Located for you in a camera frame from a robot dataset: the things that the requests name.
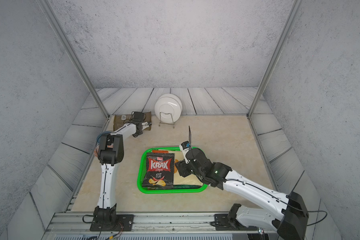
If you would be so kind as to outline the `black snack bag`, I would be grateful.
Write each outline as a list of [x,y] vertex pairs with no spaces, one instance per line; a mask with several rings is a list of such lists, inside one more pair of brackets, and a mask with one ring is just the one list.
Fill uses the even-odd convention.
[[142,187],[149,190],[171,190],[174,188],[175,154],[148,153],[146,173]]

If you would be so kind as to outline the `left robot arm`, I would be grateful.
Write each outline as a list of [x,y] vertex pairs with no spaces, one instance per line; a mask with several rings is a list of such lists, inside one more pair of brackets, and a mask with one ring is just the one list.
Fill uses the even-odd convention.
[[101,190],[90,231],[115,231],[124,227],[122,217],[117,215],[116,210],[117,171],[124,159],[124,140],[130,136],[138,137],[151,125],[151,122],[137,120],[125,123],[113,132],[100,135],[96,152],[102,171]]

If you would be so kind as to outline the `cassava chips bag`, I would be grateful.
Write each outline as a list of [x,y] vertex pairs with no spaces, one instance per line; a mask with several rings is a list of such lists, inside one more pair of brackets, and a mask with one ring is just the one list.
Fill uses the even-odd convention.
[[[181,151],[169,151],[169,150],[153,150],[153,153],[163,153],[163,154],[175,154],[175,163],[184,160],[183,153]],[[180,185],[186,186],[195,186],[195,188],[200,188],[203,184],[198,180],[195,175],[189,175],[187,177],[182,177],[179,174],[179,171],[175,167],[174,170],[174,187],[179,187]]]

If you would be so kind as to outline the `green Real chips bag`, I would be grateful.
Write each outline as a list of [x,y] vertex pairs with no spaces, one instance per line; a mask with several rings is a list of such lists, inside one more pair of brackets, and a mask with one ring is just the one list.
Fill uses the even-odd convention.
[[198,185],[174,185],[174,190],[188,190],[188,189],[199,189],[202,186]]

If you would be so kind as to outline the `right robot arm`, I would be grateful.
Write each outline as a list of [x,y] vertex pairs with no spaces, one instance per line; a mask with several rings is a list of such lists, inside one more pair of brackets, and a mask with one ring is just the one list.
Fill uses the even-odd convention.
[[295,192],[277,192],[240,175],[231,167],[212,163],[198,148],[186,142],[179,146],[184,160],[177,162],[181,177],[196,176],[203,184],[239,195],[261,210],[234,204],[228,214],[229,226],[259,227],[276,231],[284,240],[303,240],[309,220],[309,211],[303,197]]

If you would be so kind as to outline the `olive brown Lerna bag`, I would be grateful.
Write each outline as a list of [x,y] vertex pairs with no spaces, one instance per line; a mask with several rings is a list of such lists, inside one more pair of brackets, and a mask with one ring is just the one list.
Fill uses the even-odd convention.
[[[145,114],[145,120],[144,122],[152,122],[152,113],[146,112]],[[132,117],[131,114],[129,115],[115,115],[113,120],[113,130],[117,130],[121,128],[124,124],[126,124],[129,119]]]

